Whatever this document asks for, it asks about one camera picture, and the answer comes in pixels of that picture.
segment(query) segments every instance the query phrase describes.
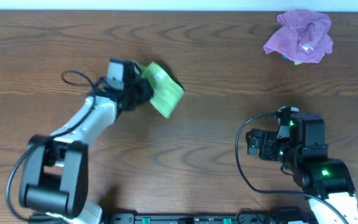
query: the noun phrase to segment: wooden table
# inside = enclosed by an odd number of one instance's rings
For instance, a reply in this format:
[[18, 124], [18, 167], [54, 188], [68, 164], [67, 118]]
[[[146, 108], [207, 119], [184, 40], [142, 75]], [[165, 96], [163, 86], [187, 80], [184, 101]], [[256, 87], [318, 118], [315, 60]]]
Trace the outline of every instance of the wooden table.
[[[251, 191], [235, 165], [239, 126], [283, 105], [323, 115], [329, 156], [347, 164], [358, 199], [358, 13], [328, 13], [333, 53], [297, 66], [262, 49], [280, 28], [278, 14], [0, 11], [0, 223], [18, 222], [4, 189], [29, 138], [63, 125], [89, 91], [59, 74], [75, 69], [95, 80], [109, 57], [164, 60], [186, 93], [170, 119], [144, 105], [105, 130], [89, 152], [90, 200], [139, 213], [308, 209], [301, 197]], [[251, 127], [276, 130], [277, 121]], [[299, 190], [280, 164], [245, 147], [242, 138], [241, 161], [257, 188]]]

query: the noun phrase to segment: cable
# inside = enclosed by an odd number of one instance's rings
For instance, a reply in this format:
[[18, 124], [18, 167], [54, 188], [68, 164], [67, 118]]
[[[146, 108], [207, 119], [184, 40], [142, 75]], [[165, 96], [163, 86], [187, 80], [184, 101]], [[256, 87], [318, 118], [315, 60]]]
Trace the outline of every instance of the cable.
[[245, 174], [243, 173], [242, 169], [241, 169], [241, 165], [240, 165], [240, 159], [239, 159], [239, 138], [240, 138], [240, 134], [242, 132], [242, 130], [244, 129], [244, 127], [249, 124], [251, 121], [257, 119], [257, 118], [262, 118], [262, 117], [267, 117], [267, 116], [276, 116], [276, 113], [269, 113], [269, 114], [260, 114], [257, 116], [254, 116], [253, 118], [249, 119], [248, 121], [246, 121], [239, 129], [239, 132], [237, 133], [237, 137], [236, 137], [236, 145], [235, 145], [235, 152], [236, 152], [236, 162], [237, 162], [237, 167], [239, 169], [239, 172], [242, 176], [242, 178], [245, 180], [245, 182], [247, 183], [247, 185], [255, 192], [261, 193], [261, 194], [292, 194], [292, 195], [301, 195], [307, 198], [313, 198], [317, 201], [319, 201], [320, 203], [324, 204], [325, 206], [327, 206], [328, 208], [330, 208], [345, 224], [349, 224], [349, 222], [346, 220], [346, 218], [330, 203], [322, 200], [319, 197], [316, 197], [314, 195], [311, 194], [306, 194], [304, 192], [299, 192], [296, 190], [259, 190], [256, 189], [254, 186], [252, 186], [252, 184], [248, 181], [248, 179], [246, 178]]
[[11, 185], [12, 185], [12, 181], [13, 181], [13, 177], [15, 176], [16, 174], [16, 171], [18, 170], [19, 166], [23, 163], [23, 161], [29, 156], [29, 154], [31, 154], [35, 149], [37, 149], [39, 146], [43, 145], [43, 144], [46, 144], [47, 142], [49, 141], [52, 141], [54, 138], [56, 137], [60, 137], [60, 136], [63, 136], [63, 135], [66, 135], [70, 132], [72, 132], [73, 130], [75, 130], [93, 111], [94, 107], [96, 106], [96, 91], [97, 91], [97, 86], [92, 82], [92, 80], [87, 77], [86, 75], [82, 74], [81, 72], [77, 72], [77, 71], [73, 71], [73, 70], [68, 70], [68, 71], [65, 71], [62, 73], [61, 75], [61, 78], [62, 80], [67, 83], [67, 84], [70, 84], [70, 85], [74, 85], [74, 86], [77, 86], [77, 84], [75, 83], [71, 83], [71, 82], [68, 82], [64, 79], [64, 76], [69, 74], [69, 73], [72, 73], [72, 74], [75, 74], [75, 75], [79, 75], [83, 78], [86, 79], [86, 81], [88, 81], [89, 85], [91, 86], [92, 88], [92, 92], [91, 92], [91, 96], [93, 97], [93, 102], [92, 102], [92, 105], [91, 107], [89, 108], [88, 112], [76, 123], [74, 124], [72, 127], [68, 128], [66, 131], [62, 132], [62, 133], [58, 133], [58, 134], [55, 134], [53, 136], [49, 136], [47, 138], [45, 138], [44, 141], [40, 141], [36, 144], [34, 144], [33, 146], [30, 147], [29, 150], [27, 150], [23, 155], [22, 157], [16, 162], [16, 165], [13, 167], [13, 170], [8, 178], [8, 181], [7, 181], [7, 184], [6, 184], [6, 190], [5, 190], [5, 199], [6, 199], [6, 203], [7, 203], [7, 206], [9, 208], [9, 210], [11, 211], [11, 213], [18, 219], [22, 220], [22, 221], [25, 221], [25, 222], [47, 222], [47, 221], [51, 221], [51, 220], [56, 220], [55, 218], [51, 218], [51, 219], [44, 219], [44, 220], [37, 220], [37, 219], [31, 219], [31, 218], [25, 218], [21, 215], [19, 215], [19, 213], [13, 208], [12, 206], [12, 202], [11, 202]]
[[242, 211], [250, 211], [250, 212], [252, 212], [252, 213], [256, 216], [256, 218], [257, 218], [261, 223], [264, 222], [261, 218], [259, 218], [258, 213], [256, 213], [255, 211], [253, 211], [253, 210], [250, 209], [250, 208], [242, 208], [242, 209], [240, 209], [240, 210], [237, 212], [237, 214], [236, 214], [236, 219], [235, 219], [235, 221], [237, 221], [237, 217], [239, 216], [239, 214], [240, 214]]
[[284, 165], [281, 165], [280, 170], [281, 170], [281, 172], [283, 172], [283, 174], [285, 174], [285, 175], [293, 176], [293, 174], [290, 174], [290, 173], [284, 171]]

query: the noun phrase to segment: white wall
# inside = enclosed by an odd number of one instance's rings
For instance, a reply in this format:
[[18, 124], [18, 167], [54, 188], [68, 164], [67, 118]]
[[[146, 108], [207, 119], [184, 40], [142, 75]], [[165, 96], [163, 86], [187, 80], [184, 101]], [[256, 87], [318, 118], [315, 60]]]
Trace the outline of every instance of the white wall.
[[0, 0], [0, 9], [358, 12], [358, 0]]

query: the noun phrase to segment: green cloth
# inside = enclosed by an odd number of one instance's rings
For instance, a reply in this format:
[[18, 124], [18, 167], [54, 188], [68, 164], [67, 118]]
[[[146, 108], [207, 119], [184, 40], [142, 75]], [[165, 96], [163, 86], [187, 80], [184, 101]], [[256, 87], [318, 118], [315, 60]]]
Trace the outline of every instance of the green cloth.
[[185, 91], [155, 62], [142, 67], [142, 77], [149, 80], [154, 90], [150, 103], [165, 118], [169, 118]]

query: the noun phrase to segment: purple cloth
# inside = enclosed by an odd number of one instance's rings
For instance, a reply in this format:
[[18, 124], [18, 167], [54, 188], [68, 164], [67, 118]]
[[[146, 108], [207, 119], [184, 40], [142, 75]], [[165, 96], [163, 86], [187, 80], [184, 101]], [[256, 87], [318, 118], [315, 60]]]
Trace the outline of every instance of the purple cloth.
[[333, 51], [327, 35], [331, 20], [325, 14], [296, 9], [277, 16], [283, 25], [264, 45], [266, 54], [274, 50], [295, 62], [319, 63]]

